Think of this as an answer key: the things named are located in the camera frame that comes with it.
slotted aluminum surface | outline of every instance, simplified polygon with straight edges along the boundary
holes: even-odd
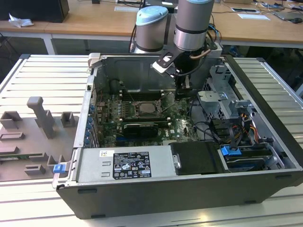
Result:
[[[74,59],[68,55],[34,56],[27,61],[34,61],[34,58],[40,58],[41,61],[45,58],[47,60],[53,58],[58,61],[57,58],[61,58],[68,63]],[[83,58],[81,61],[86,58],[86,56],[77,57],[79,60]],[[20,78],[28,78],[28,75],[28,73],[18,73]],[[252,73],[250,78],[266,78],[268,75],[269,73]],[[30,76],[40,78],[40,73],[31,73]],[[46,72],[43,76],[44,78],[62,78],[62,74],[54,72]],[[72,74],[72,77],[82,78],[83,75],[81,73]],[[25,102],[29,92],[31,91],[15,91],[10,97],[23,99],[22,102]],[[49,94],[49,92],[40,91],[40,94],[43,94],[45,105],[78,103],[80,102],[77,100],[78,96],[83,91],[64,90],[60,91],[60,94]],[[277,101],[276,95],[281,97],[281,95],[287,94],[287,91],[281,89],[268,92],[266,89],[262,89],[262,93],[267,94],[268,100]],[[47,99],[47,97],[60,97],[60,99]],[[286,101],[292,101],[287,96],[283,97],[287,99]],[[281,117],[287,117],[289,121],[297,121],[298,119],[295,120],[288,116],[300,118],[303,115],[303,110],[292,112],[277,110],[276,113]],[[303,133],[294,136],[303,138]],[[0,183],[0,210],[1,227],[53,227],[58,224],[77,227],[298,227],[303,226],[303,184],[298,187],[284,188],[261,204],[80,220],[75,217],[72,210],[52,188],[50,180],[37,180],[35,183],[11,182]]]
[[[87,60],[86,55],[31,55],[21,60],[9,81],[1,84],[0,114],[18,111],[21,117],[34,117],[27,101],[41,96],[44,109],[53,116],[64,111],[79,116],[90,75]]]
[[[303,148],[303,102],[266,63],[253,58],[235,58],[238,65]],[[248,99],[239,84],[236,88]]]

black cable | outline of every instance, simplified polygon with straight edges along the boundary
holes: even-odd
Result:
[[[197,126],[198,123],[205,123],[205,122],[200,121],[200,122],[194,123],[194,121],[193,121],[191,115],[192,115],[192,110],[193,110],[193,106],[194,106],[195,100],[196,100],[196,99],[194,98],[193,101],[192,101],[192,103],[191,103],[191,105],[190,105],[190,109],[189,109],[189,118],[190,118],[191,122],[193,123],[193,125],[195,126],[195,128],[196,128],[197,130],[199,130],[200,132],[203,132],[203,134],[204,134],[204,139],[205,139],[205,134],[206,134],[206,135],[210,136],[211,138],[213,138],[214,140],[217,140],[212,134],[206,132],[206,130],[200,129],[200,128]]]
[[[206,56],[204,56],[204,58],[202,60],[200,60],[200,63],[198,64],[198,66],[196,68],[194,68],[193,70],[191,70],[190,72],[187,72],[187,73],[182,73],[182,74],[178,74],[178,77],[182,77],[182,76],[187,76],[187,75],[190,75],[194,72],[196,72],[205,62],[205,59],[206,59]]]
[[[134,8],[140,8],[139,6],[136,6],[134,4],[129,4],[129,3],[122,3],[122,4],[124,4],[126,6],[130,6],[130,7],[134,7]]]
[[[262,12],[268,12],[268,13],[272,13],[272,12],[280,12],[284,9],[281,10],[273,10],[273,11],[268,11],[268,10],[262,10],[262,9],[256,9],[256,11],[262,11]],[[246,12],[246,10],[240,10],[240,11],[225,11],[225,12],[213,12],[213,13],[241,13],[241,12]]]
[[[14,52],[16,52],[16,54],[17,55],[20,55],[19,53],[18,53],[18,51],[16,51],[16,49],[10,44],[10,42],[8,41],[8,39],[5,37],[5,36],[3,36],[1,33],[0,33],[0,35],[6,40],[6,42],[11,46],[11,48],[14,50]]]
[[[210,35],[209,31],[207,31],[207,35],[208,35],[208,37],[210,38],[210,41],[211,41],[211,43],[212,43],[212,47],[210,48],[210,49],[212,49],[212,48],[213,48],[213,46],[214,46],[214,40],[213,40],[213,37]]]
[[[214,16],[213,16],[213,14],[211,14],[211,16],[212,16],[212,19],[213,19],[214,28],[216,28],[216,25],[214,24]]]
[[[233,127],[234,126],[237,126],[237,128],[240,129],[240,136],[239,138],[237,139],[236,141],[236,138],[235,138],[235,135],[233,133]],[[238,145],[239,143],[241,142],[242,140],[242,137],[243,137],[243,130],[242,130],[242,127],[238,124],[234,124],[234,123],[231,123],[229,126],[228,126],[228,130],[229,130],[229,134],[231,136],[231,143],[230,143],[230,147],[231,149],[238,149]]]
[[[135,24],[135,25],[134,25],[134,28],[133,28],[133,31],[132,31],[131,39],[130,39],[130,41],[129,41],[128,52],[131,52],[131,46],[132,46],[133,35],[134,35],[134,32],[135,32],[136,29],[137,29],[137,26],[136,26],[136,24]]]

gray 3d printed part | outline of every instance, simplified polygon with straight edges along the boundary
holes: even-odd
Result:
[[[75,126],[75,118],[72,112],[63,112],[61,114],[61,122],[64,128],[74,127]]]
[[[48,157],[48,160],[47,160],[47,167],[51,170],[51,171],[53,171],[53,167],[54,167],[54,165],[56,165],[56,164],[58,164],[55,160],[54,160],[54,158],[53,158],[53,156],[49,156]]]
[[[46,113],[47,120],[50,121],[50,123],[53,126],[53,124],[55,123],[55,120],[54,120],[54,118],[52,116],[52,113],[49,110],[45,110],[45,113]],[[41,125],[40,125],[38,119],[35,119],[35,121],[36,121],[38,127],[41,128]]]
[[[32,162],[44,162],[48,160],[48,155],[42,153],[41,155],[31,155],[28,157]]]
[[[0,118],[0,123],[6,130],[17,129],[15,121],[21,121],[22,118],[19,116],[17,111],[7,111],[4,112]]]
[[[0,148],[0,155],[11,155],[11,154],[16,154],[18,152],[19,152],[18,147]]]
[[[61,162],[66,162],[65,158],[63,157],[63,155],[60,155],[60,157],[59,157],[58,163],[61,163]]]
[[[54,135],[53,125],[52,122],[47,118],[42,103],[43,103],[42,97],[32,96],[29,98],[27,102],[27,106],[34,111],[37,120],[39,121],[39,125],[42,127],[46,137],[48,139],[52,139]]]
[[[26,165],[24,172],[27,175],[39,175],[39,174],[45,174],[45,169],[41,164],[38,165]]]
[[[6,140],[22,140],[25,135],[22,132],[0,134],[0,141]]]

power supply label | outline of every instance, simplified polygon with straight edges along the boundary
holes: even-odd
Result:
[[[113,168],[115,180],[152,177],[148,152],[114,153]]]

blue tab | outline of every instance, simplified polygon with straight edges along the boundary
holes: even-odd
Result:
[[[240,149],[236,149],[236,150],[232,150],[230,148],[230,146],[224,146],[221,148],[221,152],[223,154],[223,156],[226,156],[226,155],[242,155]]]
[[[66,169],[66,164],[56,164],[53,167],[54,174],[64,174]]]

